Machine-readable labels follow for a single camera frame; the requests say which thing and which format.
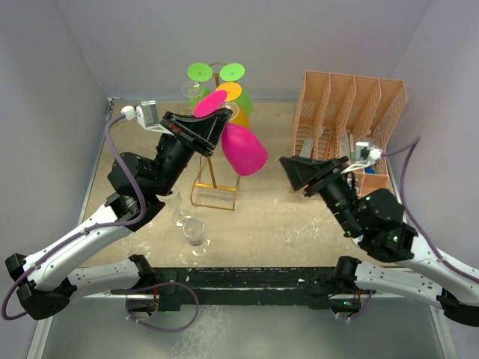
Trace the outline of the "clear glass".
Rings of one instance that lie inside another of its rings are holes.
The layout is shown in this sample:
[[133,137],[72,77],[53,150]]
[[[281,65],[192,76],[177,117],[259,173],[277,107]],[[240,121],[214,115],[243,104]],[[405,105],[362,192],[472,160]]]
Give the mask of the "clear glass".
[[206,239],[203,221],[198,218],[188,218],[183,224],[183,235],[195,256],[204,257],[208,254],[210,242]]
[[177,187],[173,187],[171,191],[172,193],[169,204],[173,210],[173,223],[177,227],[182,227],[192,216],[183,208],[183,197],[180,190]]
[[188,80],[183,83],[180,89],[182,95],[184,95],[189,101],[189,107],[194,109],[201,99],[207,95],[207,86],[202,82],[194,80]]

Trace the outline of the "yellow plastic goblet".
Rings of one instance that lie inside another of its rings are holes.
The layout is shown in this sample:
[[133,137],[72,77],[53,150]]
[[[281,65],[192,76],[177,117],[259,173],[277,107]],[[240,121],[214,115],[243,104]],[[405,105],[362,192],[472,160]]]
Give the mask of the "yellow plastic goblet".
[[225,82],[216,88],[216,91],[218,90],[224,90],[227,93],[224,107],[233,112],[229,122],[249,129],[248,115],[240,105],[240,97],[243,95],[242,87],[236,82]]

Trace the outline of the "pink plastic goblet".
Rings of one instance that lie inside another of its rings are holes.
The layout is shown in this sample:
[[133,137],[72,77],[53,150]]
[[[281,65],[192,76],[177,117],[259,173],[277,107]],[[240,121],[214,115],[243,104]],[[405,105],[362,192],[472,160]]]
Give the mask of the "pink plastic goblet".
[[[220,106],[226,102],[227,92],[218,90],[208,94],[195,107],[193,114],[202,118],[218,112]],[[241,177],[251,176],[259,172],[267,163],[269,154],[258,139],[248,128],[227,122],[221,137],[222,151],[225,158]]]

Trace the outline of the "small green wine glass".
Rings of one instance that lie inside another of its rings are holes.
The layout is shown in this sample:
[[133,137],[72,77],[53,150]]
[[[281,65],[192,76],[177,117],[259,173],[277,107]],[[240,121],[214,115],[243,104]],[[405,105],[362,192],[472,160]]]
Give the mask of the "small green wine glass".
[[[194,81],[197,81],[197,82],[202,82],[204,85],[206,85],[206,83],[209,80],[211,80],[211,78],[213,77],[213,69],[209,64],[202,63],[202,62],[197,62],[197,63],[191,64],[188,67],[187,75],[188,75],[190,80],[194,80]],[[208,88],[208,86],[207,86],[207,90],[208,90],[207,95],[209,95],[210,94],[210,89]]]

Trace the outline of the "large green wine glass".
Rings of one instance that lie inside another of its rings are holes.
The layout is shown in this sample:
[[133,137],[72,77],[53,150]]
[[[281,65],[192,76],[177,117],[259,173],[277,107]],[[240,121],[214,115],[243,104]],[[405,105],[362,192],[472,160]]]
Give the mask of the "large green wine glass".
[[221,68],[219,76],[223,81],[222,86],[228,90],[228,96],[247,115],[253,112],[251,96],[246,88],[240,84],[245,75],[245,67],[240,63],[229,63]]

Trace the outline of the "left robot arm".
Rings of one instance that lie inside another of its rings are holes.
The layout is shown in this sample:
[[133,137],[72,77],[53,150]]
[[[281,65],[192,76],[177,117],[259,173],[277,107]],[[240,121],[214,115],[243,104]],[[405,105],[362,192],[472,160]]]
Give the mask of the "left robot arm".
[[14,283],[1,304],[1,317],[15,295],[23,314],[35,320],[54,316],[68,304],[110,289],[146,293],[155,271],[142,255],[110,265],[85,268],[84,262],[119,239],[151,222],[195,153],[214,153],[233,112],[220,108],[203,117],[166,112],[159,119],[161,136],[154,158],[111,150],[115,161],[108,175],[114,192],[93,215],[50,246],[28,256],[12,254],[5,265]]

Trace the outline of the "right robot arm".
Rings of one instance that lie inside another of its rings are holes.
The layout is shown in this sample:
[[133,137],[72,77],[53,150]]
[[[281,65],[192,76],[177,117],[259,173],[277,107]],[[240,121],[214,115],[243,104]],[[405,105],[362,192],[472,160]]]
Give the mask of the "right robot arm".
[[403,220],[404,206],[388,189],[358,197],[344,173],[344,157],[321,161],[282,156],[279,161],[293,190],[321,196],[345,237],[386,264],[340,257],[332,276],[338,291],[356,288],[415,298],[441,309],[454,322],[478,326],[478,270],[459,264],[456,273],[439,259],[424,235]]

